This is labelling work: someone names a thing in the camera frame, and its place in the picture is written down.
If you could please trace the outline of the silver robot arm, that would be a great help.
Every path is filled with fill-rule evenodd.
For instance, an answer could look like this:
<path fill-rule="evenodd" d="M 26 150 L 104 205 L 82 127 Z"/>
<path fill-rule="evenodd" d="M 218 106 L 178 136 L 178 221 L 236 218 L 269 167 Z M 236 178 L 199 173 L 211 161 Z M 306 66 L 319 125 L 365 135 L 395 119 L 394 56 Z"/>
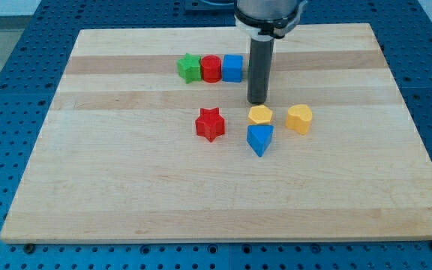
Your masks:
<path fill-rule="evenodd" d="M 255 41 L 282 39 L 300 22 L 308 0 L 235 0 L 235 25 Z"/>

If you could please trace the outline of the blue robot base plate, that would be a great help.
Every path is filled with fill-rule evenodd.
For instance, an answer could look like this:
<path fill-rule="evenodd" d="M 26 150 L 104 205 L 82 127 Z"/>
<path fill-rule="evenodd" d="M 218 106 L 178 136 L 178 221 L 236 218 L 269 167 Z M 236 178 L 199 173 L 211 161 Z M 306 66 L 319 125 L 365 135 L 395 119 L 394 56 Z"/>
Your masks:
<path fill-rule="evenodd" d="M 188 14 L 202 12 L 233 12 L 234 0 L 184 0 L 184 12 Z"/>

